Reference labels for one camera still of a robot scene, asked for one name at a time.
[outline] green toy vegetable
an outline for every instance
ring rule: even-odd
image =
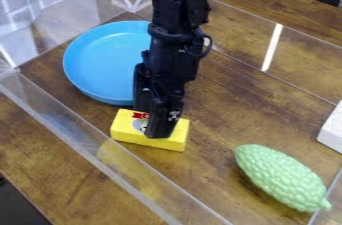
[[[282,203],[302,212],[332,209],[321,178],[294,158],[256,144],[238,146],[236,158],[256,185]]]

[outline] green bitter melon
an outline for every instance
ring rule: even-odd
[[[293,157],[257,144],[236,148],[240,167],[278,201],[302,212],[332,209],[319,175]]]

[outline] blue plate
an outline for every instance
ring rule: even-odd
[[[95,100],[121,106],[134,103],[134,68],[152,37],[148,21],[106,24],[81,35],[66,50],[65,73]]]

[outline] green object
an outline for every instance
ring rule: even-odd
[[[236,158],[256,185],[282,203],[302,212],[332,209],[321,178],[293,157],[250,144],[236,148]]]

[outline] red label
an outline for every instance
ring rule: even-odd
[[[149,113],[137,113],[134,112],[133,118],[138,118],[138,119],[149,119],[150,114]]]

